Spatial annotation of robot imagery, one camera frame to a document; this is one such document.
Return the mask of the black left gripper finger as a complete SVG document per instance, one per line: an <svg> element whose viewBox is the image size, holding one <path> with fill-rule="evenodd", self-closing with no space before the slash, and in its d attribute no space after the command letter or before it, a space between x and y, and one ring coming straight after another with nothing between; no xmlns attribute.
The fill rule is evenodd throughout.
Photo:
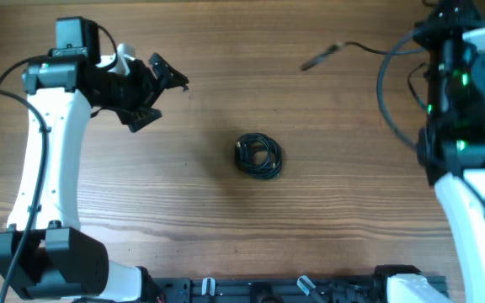
<svg viewBox="0 0 485 303"><path fill-rule="evenodd" d="M149 64L160 89L182 88L184 92L189 90L189 79L169 65L158 53L152 54Z"/></svg>
<svg viewBox="0 0 485 303"><path fill-rule="evenodd" d="M121 124L127 125L132 133L136 133L162 116L162 112L159 109L153 108L138 108L136 111L122 109L118 111Z"/></svg>

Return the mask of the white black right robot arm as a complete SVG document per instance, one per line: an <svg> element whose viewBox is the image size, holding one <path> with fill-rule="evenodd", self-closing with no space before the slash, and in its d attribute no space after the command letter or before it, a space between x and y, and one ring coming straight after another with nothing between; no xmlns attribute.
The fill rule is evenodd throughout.
<svg viewBox="0 0 485 303"><path fill-rule="evenodd" d="M466 299L485 302L485 20L471 1L440 1L406 35L429 53L417 153L449 222Z"/></svg>

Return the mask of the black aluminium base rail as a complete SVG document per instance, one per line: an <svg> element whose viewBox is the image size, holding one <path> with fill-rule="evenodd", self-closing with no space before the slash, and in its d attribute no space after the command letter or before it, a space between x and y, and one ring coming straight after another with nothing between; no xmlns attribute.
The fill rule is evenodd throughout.
<svg viewBox="0 0 485 303"><path fill-rule="evenodd" d="M152 282L162 292L156 301L166 303L389 301L386 283L374 275L303 279L155 278Z"/></svg>

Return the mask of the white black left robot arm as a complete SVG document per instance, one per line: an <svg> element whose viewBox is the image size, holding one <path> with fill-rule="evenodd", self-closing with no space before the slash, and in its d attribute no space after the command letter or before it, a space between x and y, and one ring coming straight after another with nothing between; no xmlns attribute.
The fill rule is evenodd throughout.
<svg viewBox="0 0 485 303"><path fill-rule="evenodd" d="M0 298L24 300L162 302L147 270L109 259L105 245L84 234L77 181L84 132L109 110L131 132L161 117L154 108L188 78L159 54L136 59L128 45L100 52L104 28L83 17L56 21L56 46L19 62L29 130L19 194L0 232Z"/></svg>

